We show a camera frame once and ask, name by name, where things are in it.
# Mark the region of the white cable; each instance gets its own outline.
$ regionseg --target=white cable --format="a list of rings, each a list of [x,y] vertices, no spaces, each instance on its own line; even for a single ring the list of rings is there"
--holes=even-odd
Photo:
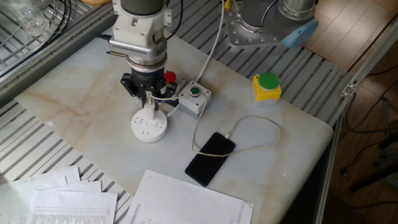
[[[170,97],[170,98],[159,98],[159,97],[152,96],[152,95],[150,95],[150,97],[152,97],[152,98],[155,99],[155,100],[177,100],[177,99],[179,98],[178,96],[176,96],[176,97]]]
[[[8,40],[10,40],[11,39],[11,37],[13,37],[18,31],[19,31],[19,28],[21,28],[21,25],[19,25],[18,27],[17,27],[17,29],[0,45],[0,48],[5,44],[5,43],[7,43],[8,42]]]
[[[206,70],[206,68],[207,68],[207,65],[209,64],[209,61],[210,61],[210,59],[211,59],[212,56],[213,56],[214,50],[216,49],[216,46],[217,46],[217,43],[218,43],[218,39],[219,39],[220,34],[221,34],[221,29],[223,28],[223,23],[224,23],[224,7],[225,7],[225,6],[224,6],[224,5],[225,5],[224,0],[221,0],[221,3],[222,3],[222,8],[221,8],[221,20],[220,20],[220,26],[219,26],[219,28],[218,28],[216,40],[214,41],[213,48],[211,49],[211,52],[210,52],[210,54],[209,54],[209,57],[207,58],[207,61],[206,61],[205,65],[203,66],[203,68],[202,68],[202,70],[201,70],[201,72],[200,72],[198,78],[196,79],[196,82],[199,82],[199,81],[200,81],[201,77],[203,76],[203,74],[204,74],[204,72],[205,72],[205,70]]]
[[[207,60],[205,62],[205,65],[203,66],[198,78],[196,79],[196,82],[200,81],[201,77],[203,76],[203,74],[204,74],[204,72],[205,72],[205,70],[206,70],[206,68],[207,68],[207,66],[208,66],[208,64],[210,62],[210,59],[212,58],[212,56],[214,54],[214,50],[216,49],[216,46],[217,46],[217,43],[218,43],[218,39],[220,38],[221,29],[223,28],[223,23],[224,23],[224,7],[225,7],[224,5],[225,5],[224,1],[221,0],[221,20],[220,20],[220,26],[218,28],[216,40],[214,41],[213,47],[211,48],[211,52],[210,52],[210,54],[209,54],[209,56],[208,56],[208,58],[207,58]],[[178,104],[171,112],[169,112],[166,115],[166,117],[168,117],[168,118],[171,117],[178,110],[179,107],[180,107],[180,104]]]
[[[239,124],[242,120],[247,119],[247,118],[256,118],[256,119],[261,119],[261,120],[263,120],[263,121],[267,121],[268,123],[272,124],[272,125],[276,128],[276,130],[278,131],[278,138],[276,139],[276,141],[275,141],[274,143],[270,144],[270,145],[267,145],[267,146],[253,147],[253,148],[249,148],[249,149],[242,149],[242,150],[235,151],[235,152],[231,152],[231,153],[228,153],[228,154],[225,154],[225,155],[208,154],[208,153],[198,152],[198,151],[194,150],[194,148],[193,148],[193,143],[195,142],[195,135],[196,135],[196,132],[197,132],[198,122],[199,122],[199,119],[201,118],[201,116],[202,116],[202,114],[203,114],[203,112],[204,112],[204,110],[205,110],[205,108],[206,108],[206,104],[207,104],[207,99],[205,98],[205,105],[203,106],[203,109],[202,109],[202,111],[200,112],[199,118],[197,119],[197,123],[196,123],[196,125],[195,125],[195,129],[193,130],[192,151],[194,151],[195,153],[197,153],[197,154],[199,154],[199,155],[203,155],[203,156],[227,157],[227,156],[230,156],[230,155],[233,155],[233,154],[237,154],[237,153],[240,153],[240,152],[247,152],[247,151],[255,151],[255,150],[260,150],[260,149],[266,149],[266,148],[268,148],[268,147],[274,146],[275,144],[277,144],[277,143],[279,142],[279,139],[280,139],[280,129],[279,129],[278,125],[276,125],[274,122],[272,122],[272,121],[270,121],[270,120],[268,120],[268,119],[262,118],[262,117],[258,117],[258,116],[245,116],[245,117],[243,117],[243,118],[241,118],[241,119],[238,120],[238,122],[235,124],[235,126],[233,127],[233,129],[232,129],[228,134],[225,135],[225,138],[228,139],[228,138],[230,137],[230,135],[235,131],[236,127],[238,126],[238,124]]]
[[[172,111],[170,111],[168,114],[166,114],[166,118],[171,117],[175,111],[178,110],[178,108],[180,107],[180,104],[178,104]]]

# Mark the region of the metal frame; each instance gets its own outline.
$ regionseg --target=metal frame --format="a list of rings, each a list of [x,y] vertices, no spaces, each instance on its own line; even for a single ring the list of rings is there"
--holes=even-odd
[[[63,62],[99,34],[114,24],[112,4],[98,6],[96,10],[79,17],[78,24],[37,52],[15,69],[0,78],[0,106],[4,106],[51,69]]]

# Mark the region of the green button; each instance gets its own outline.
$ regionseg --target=green button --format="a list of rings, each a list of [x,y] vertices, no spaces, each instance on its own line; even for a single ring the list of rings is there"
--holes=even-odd
[[[266,72],[260,75],[259,84],[266,90],[273,90],[280,84],[279,77],[272,72]]]
[[[190,92],[192,97],[200,96],[200,89],[198,87],[192,87]]]

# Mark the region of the charging cable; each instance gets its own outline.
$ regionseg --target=charging cable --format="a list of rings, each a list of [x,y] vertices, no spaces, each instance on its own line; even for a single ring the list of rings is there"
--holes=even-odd
[[[218,28],[216,40],[214,41],[213,47],[211,48],[210,54],[209,54],[209,56],[207,57],[207,60],[206,60],[206,62],[205,62],[205,65],[203,66],[203,68],[202,68],[202,70],[201,70],[201,72],[200,72],[198,78],[195,80],[196,82],[199,82],[200,79],[201,79],[201,77],[202,77],[203,74],[205,73],[205,70],[206,70],[206,68],[207,68],[207,66],[208,66],[208,64],[209,64],[209,62],[210,62],[210,59],[213,57],[214,51],[215,51],[215,49],[216,49],[216,47],[217,47],[218,39],[220,38],[220,35],[221,35],[221,30],[222,30],[222,28],[223,28],[223,23],[224,23],[224,7],[225,7],[224,0],[221,0],[221,5],[222,5],[222,7],[221,7],[221,20],[220,20],[220,26],[219,26],[219,28]],[[179,107],[180,107],[180,104],[178,104],[171,112],[167,113],[167,114],[166,114],[166,117],[167,117],[167,118],[171,117],[171,116],[174,114],[174,112],[176,112],[176,111],[178,110]]]
[[[232,128],[232,130],[231,130],[228,134],[225,135],[225,138],[226,138],[226,139],[228,139],[228,138],[232,135],[232,133],[235,131],[236,127],[238,126],[238,124],[239,124],[241,121],[243,121],[244,119],[248,119],[248,118],[255,118],[255,119],[260,119],[260,120],[266,121],[266,122],[272,124],[272,125],[276,128],[276,130],[277,130],[277,132],[278,132],[278,138],[276,139],[276,141],[275,141],[274,143],[270,144],[270,145],[260,146],[260,147],[252,147],[252,148],[249,148],[249,149],[242,149],[242,150],[235,151],[235,152],[231,152],[231,153],[228,153],[228,154],[225,154],[225,155],[209,154],[209,153],[204,153],[204,152],[198,152],[198,151],[196,151],[196,150],[193,148],[193,143],[195,142],[195,135],[196,135],[196,132],[197,132],[198,122],[199,122],[199,119],[201,118],[201,116],[202,116],[202,114],[203,114],[203,112],[204,112],[204,110],[205,110],[205,108],[206,108],[206,104],[207,104],[207,99],[205,98],[205,105],[203,106],[203,109],[201,110],[201,113],[200,113],[200,115],[199,115],[199,118],[197,119],[197,123],[195,124],[195,129],[193,130],[192,151],[194,151],[196,154],[203,155],[203,156],[211,156],[211,157],[227,157],[227,156],[230,156],[230,155],[233,155],[233,154],[237,154],[237,153],[241,153],[241,152],[247,152],[247,151],[255,151],[255,150],[260,150],[260,149],[266,149],[266,148],[275,146],[275,144],[277,144],[277,143],[279,142],[279,139],[280,139],[280,129],[279,129],[278,125],[276,125],[274,122],[272,122],[271,120],[268,120],[268,119],[266,119],[266,118],[259,117],[259,116],[244,116],[244,117],[242,117],[241,119],[239,119],[238,122],[235,124],[235,126]]]

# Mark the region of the control box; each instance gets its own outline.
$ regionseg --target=control box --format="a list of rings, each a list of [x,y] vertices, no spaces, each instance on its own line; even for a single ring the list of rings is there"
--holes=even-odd
[[[178,96],[180,109],[198,119],[205,101],[207,100],[206,107],[210,104],[211,91],[195,81],[190,81]]]

